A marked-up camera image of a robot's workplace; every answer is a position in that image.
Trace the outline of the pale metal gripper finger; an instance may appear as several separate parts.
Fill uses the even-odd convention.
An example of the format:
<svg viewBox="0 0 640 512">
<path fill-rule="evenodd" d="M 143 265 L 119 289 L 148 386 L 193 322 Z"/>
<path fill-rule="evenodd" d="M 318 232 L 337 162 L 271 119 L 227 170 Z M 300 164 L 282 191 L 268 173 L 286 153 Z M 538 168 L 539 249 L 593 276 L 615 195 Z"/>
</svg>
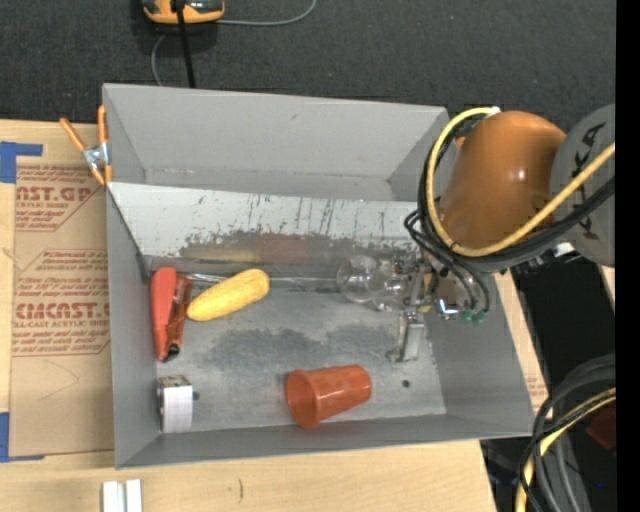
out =
<svg viewBox="0 0 640 512">
<path fill-rule="evenodd" d="M 405 306 L 418 306 L 421 303 L 424 288 L 425 265 L 416 263 L 408 274 L 408 292 L 404 299 Z"/>
<path fill-rule="evenodd" d="M 426 335 L 424 316 L 416 311 L 403 312 L 399 316 L 397 344 L 386 353 L 386 358 L 391 362 L 417 360 Z"/>
</svg>

